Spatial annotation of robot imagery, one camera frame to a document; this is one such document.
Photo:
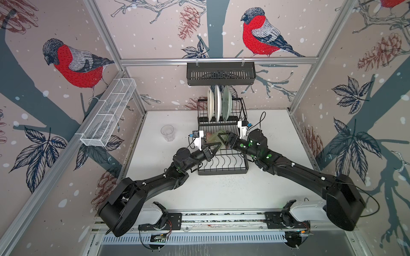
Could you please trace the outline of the green glass tumbler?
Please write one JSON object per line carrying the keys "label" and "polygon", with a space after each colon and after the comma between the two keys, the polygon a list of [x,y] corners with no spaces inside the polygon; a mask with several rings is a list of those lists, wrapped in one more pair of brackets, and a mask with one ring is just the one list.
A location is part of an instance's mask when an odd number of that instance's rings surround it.
{"label": "green glass tumbler", "polygon": [[225,146],[225,144],[221,141],[221,139],[218,137],[219,133],[223,133],[226,132],[225,130],[219,130],[217,132],[211,133],[211,132],[207,132],[206,133],[206,143],[222,143],[223,147]]}

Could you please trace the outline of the clear glass tumbler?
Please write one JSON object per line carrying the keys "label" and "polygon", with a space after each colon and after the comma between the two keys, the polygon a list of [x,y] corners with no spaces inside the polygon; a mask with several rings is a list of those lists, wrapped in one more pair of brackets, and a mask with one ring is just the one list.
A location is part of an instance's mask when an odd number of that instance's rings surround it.
{"label": "clear glass tumbler", "polygon": [[161,128],[161,134],[167,142],[175,140],[175,128],[172,125],[165,125]]}

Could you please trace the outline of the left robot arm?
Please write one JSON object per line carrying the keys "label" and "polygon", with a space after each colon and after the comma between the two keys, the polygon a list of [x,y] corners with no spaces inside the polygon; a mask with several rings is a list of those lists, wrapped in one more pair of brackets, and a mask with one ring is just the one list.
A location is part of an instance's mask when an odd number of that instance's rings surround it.
{"label": "left robot arm", "polygon": [[221,145],[204,144],[194,152],[180,148],[164,174],[145,180],[121,180],[97,211],[108,231],[116,237],[124,235],[135,224],[148,199],[182,186],[189,177],[188,171],[203,161],[211,161]]}

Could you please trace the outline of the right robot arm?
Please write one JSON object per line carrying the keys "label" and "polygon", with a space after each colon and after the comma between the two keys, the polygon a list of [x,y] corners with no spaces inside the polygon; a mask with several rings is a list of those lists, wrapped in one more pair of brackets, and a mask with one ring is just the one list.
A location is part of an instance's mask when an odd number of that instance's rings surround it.
{"label": "right robot arm", "polygon": [[263,171],[289,179],[321,196],[326,201],[329,220],[345,231],[353,231],[366,206],[358,187],[350,177],[319,173],[297,164],[268,148],[268,139],[260,129],[253,130],[248,139],[235,133],[221,133],[223,144],[250,156]]}

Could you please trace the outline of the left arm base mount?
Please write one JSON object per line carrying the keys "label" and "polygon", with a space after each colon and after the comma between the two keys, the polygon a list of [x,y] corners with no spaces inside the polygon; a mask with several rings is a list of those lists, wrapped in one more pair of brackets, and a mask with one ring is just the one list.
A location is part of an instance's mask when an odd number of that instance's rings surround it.
{"label": "left arm base mount", "polygon": [[141,231],[152,230],[180,230],[182,214],[169,212],[159,202],[153,202],[149,206],[143,206],[135,223]]}

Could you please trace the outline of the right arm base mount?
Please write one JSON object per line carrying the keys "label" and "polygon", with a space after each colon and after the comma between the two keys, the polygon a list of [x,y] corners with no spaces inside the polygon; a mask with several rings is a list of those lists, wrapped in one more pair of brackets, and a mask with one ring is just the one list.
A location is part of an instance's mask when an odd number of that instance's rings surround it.
{"label": "right arm base mount", "polygon": [[263,222],[267,224],[268,229],[310,229],[309,221],[297,221],[290,214],[290,207],[296,202],[296,200],[291,200],[286,203],[286,205],[280,211],[265,212],[265,219]]}

